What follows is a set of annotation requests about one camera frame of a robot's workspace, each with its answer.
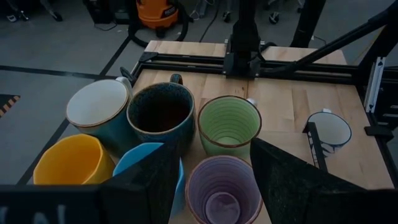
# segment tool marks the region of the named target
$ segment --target wooden board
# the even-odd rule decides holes
[[[224,44],[151,41],[146,51],[168,54],[207,55],[223,57]],[[291,61],[313,52],[314,49],[270,47],[263,53],[265,59]],[[337,50],[318,63],[345,64],[342,51]],[[133,90],[158,82],[167,82],[176,72],[143,70]],[[329,108],[351,126],[353,137],[326,163],[331,174],[367,189],[393,188],[386,165],[373,137],[366,136],[368,120],[355,87],[327,83],[297,82],[290,80],[256,79],[230,80],[221,75],[178,72],[195,97],[196,111],[210,99],[222,95],[236,95],[257,100],[263,118],[259,138],[313,164],[308,140],[302,129],[310,114]],[[190,152],[183,158],[186,179],[206,154],[198,133]],[[187,206],[170,223],[195,223]],[[265,206],[254,223],[271,223]]]

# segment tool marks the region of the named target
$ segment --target cup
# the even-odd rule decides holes
[[[200,110],[200,140],[209,156],[230,155],[246,158],[250,141],[261,130],[261,115],[252,99],[221,96]]]
[[[112,177],[114,162],[97,138],[77,134],[61,139],[33,172],[39,185],[100,184]]]
[[[141,159],[145,158],[160,146],[163,143],[155,143],[155,142],[148,142],[142,143],[141,145],[131,149],[123,157],[120,159],[119,163],[113,170],[113,176],[120,174],[122,171],[126,170],[133,164],[139,162]],[[182,161],[180,159],[180,171],[178,173],[178,182],[175,189],[174,194],[174,201],[172,205],[172,211],[170,217],[175,216],[179,212],[181,212],[185,206],[185,196],[184,196],[184,188],[185,188],[185,177],[184,177],[184,170],[182,166]]]
[[[126,118],[131,98],[132,88],[125,77],[94,82],[70,99],[67,119],[80,132],[98,138],[107,150],[120,158],[140,143]]]
[[[252,223],[262,198],[251,166],[233,156],[213,156],[199,163],[185,186],[192,215],[202,224]]]
[[[315,123],[325,157],[341,149],[352,137],[351,128],[348,123],[343,118],[333,114],[329,109],[323,109],[321,112],[312,114],[307,122]],[[312,147],[312,137],[310,134],[307,136],[314,154],[315,150]]]
[[[184,155],[195,134],[195,100],[182,84],[173,74],[170,82],[144,88],[127,107],[127,119],[142,142],[173,141]]]

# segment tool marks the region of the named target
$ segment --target gray floor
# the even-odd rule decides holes
[[[315,35],[330,42],[366,22],[393,1],[328,0]],[[183,3],[189,12],[195,6],[193,1]],[[31,15],[29,22],[11,24],[0,19],[0,65],[99,74],[126,39],[127,26],[117,26],[107,32],[95,29],[81,0],[58,0],[54,8],[63,16],[63,22],[55,22],[44,11]],[[186,41],[199,41],[215,13],[214,6],[208,8],[205,18],[190,24]],[[221,4],[219,17],[204,42],[223,43],[231,33],[236,15],[233,14],[232,22],[226,24],[221,20],[223,9]],[[276,26],[269,24],[269,12],[259,9],[256,18],[262,39],[288,46],[300,16],[295,9],[294,0],[287,2]],[[167,39],[175,39],[178,28],[169,31]],[[361,52],[376,34],[377,31],[343,48],[348,63],[358,62]],[[140,30],[138,36],[155,39],[150,30]],[[317,39],[310,44],[311,47],[322,45],[323,42]],[[106,75],[118,76],[120,66],[132,69],[142,51],[137,45],[128,43]],[[398,65],[397,56],[398,49],[395,48],[387,59],[388,64]],[[0,118],[0,184],[18,183],[64,120],[68,99],[91,82],[93,80],[84,78],[0,70],[0,94],[21,96]],[[77,132],[69,125],[61,138]],[[398,141],[390,144],[390,149],[398,161]]]

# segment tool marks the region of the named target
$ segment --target green cup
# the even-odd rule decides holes
[[[209,156],[247,158],[250,141],[261,130],[261,115],[253,100],[221,96],[210,100],[199,112],[200,140]]]

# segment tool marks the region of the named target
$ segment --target vacuum cleaner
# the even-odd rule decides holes
[[[183,41],[188,32],[188,23],[193,21],[177,0],[126,0],[127,13],[130,18],[129,38],[146,47],[147,42],[138,39],[136,32],[144,27],[154,29],[158,38],[164,38],[167,29],[176,23],[182,23],[182,31],[175,41]]]

